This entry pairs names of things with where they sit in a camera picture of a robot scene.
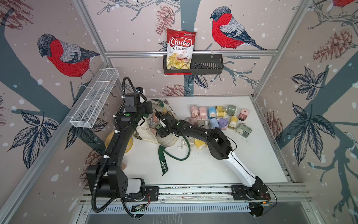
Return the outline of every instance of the black wall basket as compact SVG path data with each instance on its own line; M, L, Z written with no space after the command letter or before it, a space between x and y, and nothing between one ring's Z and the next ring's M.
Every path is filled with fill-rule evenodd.
M190 69L167 69L166 55L163 58L163 69L166 75L218 75L224 69L222 54L193 54Z

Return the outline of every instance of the white wire mesh basket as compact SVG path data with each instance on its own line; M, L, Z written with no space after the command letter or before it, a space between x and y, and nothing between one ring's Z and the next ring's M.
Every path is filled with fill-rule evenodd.
M91 87L71 119L75 127L92 128L119 76L115 68L105 68L96 83Z

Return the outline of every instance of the white table surface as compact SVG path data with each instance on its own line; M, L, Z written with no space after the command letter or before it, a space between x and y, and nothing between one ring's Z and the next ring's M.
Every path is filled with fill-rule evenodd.
M177 118L183 120L190 116L192 105L206 108L219 105L225 108L231 104L237 107L236 116L241 109L248 109L249 115L245 123L252 128L252 133L247 138L231 129L226 129L223 133L236 142L235 152L239 159L264 183L287 182L249 97L161 97L159 99L167 99ZM179 137L173 146L166 148L166 151L178 158L184 158L188 153L188 148L178 148L182 139ZM196 146L191 148L190 156L185 161L177 161L164 154L169 170L162 176L158 147L158 144L134 139L131 150L123 158L123 162L127 165L124 169L127 177L143 178L147 185L241 183L241 180L223 161L211 156L209 148L198 150Z

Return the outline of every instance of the pine cone illustration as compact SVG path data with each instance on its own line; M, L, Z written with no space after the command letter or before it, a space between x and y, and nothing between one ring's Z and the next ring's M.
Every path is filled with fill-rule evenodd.
M34 9L25 0L0 0L0 18L3 19L6 13L13 9L14 12L6 19L5 25L12 29L22 29L24 25L34 23L30 9Z
M174 84L174 86L166 86L163 90L164 92L160 93L164 96L185 96L186 93L187 95L189 93L188 89L179 84Z
M325 44L318 48L317 52L313 53L313 60L323 62L339 58L345 50L352 46L352 32L349 29L342 29L340 32L334 33Z
M87 175L86 171L88 169L89 165L96 165L98 160L102 158L100 154L98 154L96 151L91 151L88 156L86 157L84 161L84 167L83 167L83 173L79 176L81 179L81 184L84 184L84 187L82 189L82 192L86 189L86 186L88 185Z
M275 139L279 140L279 142L282 141L282 122L281 119L278 118L274 111L267 112L264 114L264 117L266 118L266 121L268 123L268 126L271 129L272 134L274 135Z
M161 36L166 29L170 29L174 24L174 11L168 5L162 5L157 11L157 23L155 31Z

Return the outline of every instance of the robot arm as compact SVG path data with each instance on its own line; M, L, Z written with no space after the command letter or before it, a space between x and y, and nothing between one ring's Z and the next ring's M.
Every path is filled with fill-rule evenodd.
M230 141L219 128L205 129L189 124L184 120L175 120L170 114L162 115L156 112L155 115L160 118L162 128L157 130L161 138L170 133L176 135L184 135L194 137L202 140L208 144L211 155L218 159L223 160L240 178L245 186L245 196L250 200L261 197L262 194L270 198L267 193L266 186L262 180L253 174L236 156L232 150Z
M140 94L134 92L125 95L126 112L120 112L115 119L116 134L109 143L105 155L96 165L89 166L86 171L94 212L101 212L116 198L124 198L129 195L134 200L142 200L145 197L144 180L128 178L121 169L124 152L131 135L138 126L141 117L152 113L151 102L141 102ZM271 198L260 178L250 172L237 158L230 141L219 128L211 130L193 126L184 120L175 120L168 113L162 115L160 112L156 112L156 116L160 118L162 126L157 130L160 137L163 138L174 133L191 136L208 144L211 155L218 160L223 160L243 182L243 191L235 194L241 197L239 200L244 198L262 200L261 195L268 199ZM98 209L95 203L96 197L111 197L112 199Z

